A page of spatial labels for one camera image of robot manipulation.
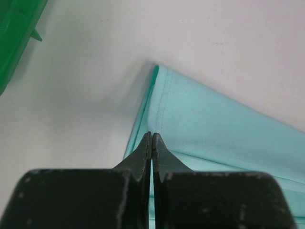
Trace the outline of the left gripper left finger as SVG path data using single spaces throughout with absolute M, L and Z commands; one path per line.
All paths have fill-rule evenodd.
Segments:
M 34 169 L 17 183 L 3 229 L 146 229 L 152 135 L 112 169 Z

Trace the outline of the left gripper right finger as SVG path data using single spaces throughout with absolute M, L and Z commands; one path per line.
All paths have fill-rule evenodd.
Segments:
M 152 137 L 158 229 L 295 229 L 276 180 L 264 172 L 193 171 Z

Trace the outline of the teal t shirt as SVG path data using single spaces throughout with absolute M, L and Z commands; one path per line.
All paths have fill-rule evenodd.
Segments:
M 297 227 L 305 226 L 305 134 L 165 66 L 156 65 L 127 144 L 159 133 L 198 171 L 263 171 L 281 186 Z

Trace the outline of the green plastic tray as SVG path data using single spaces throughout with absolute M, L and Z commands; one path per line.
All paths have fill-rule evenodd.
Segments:
M 32 37 L 42 41 L 35 26 L 47 0 L 2 0 L 0 2 L 0 93 L 6 89 Z

